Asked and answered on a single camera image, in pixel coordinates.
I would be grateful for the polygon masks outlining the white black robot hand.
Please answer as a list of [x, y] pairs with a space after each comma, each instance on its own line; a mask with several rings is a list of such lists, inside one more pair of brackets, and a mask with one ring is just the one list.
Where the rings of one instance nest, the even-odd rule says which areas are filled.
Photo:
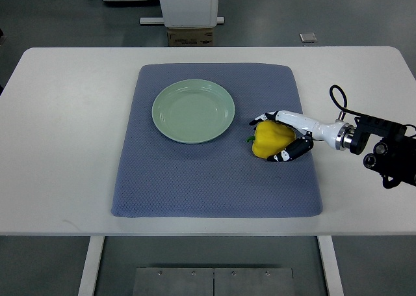
[[252, 120], [250, 125], [256, 127], [258, 123], [267, 120], [291, 128], [296, 135], [295, 140], [285, 149], [266, 159], [272, 162], [293, 161], [308, 153], [313, 148], [315, 141], [324, 141], [331, 148], [340, 150], [343, 144], [343, 136], [350, 127], [349, 124], [342, 121], [324, 124], [302, 114], [290, 111], [273, 111], [262, 114]]

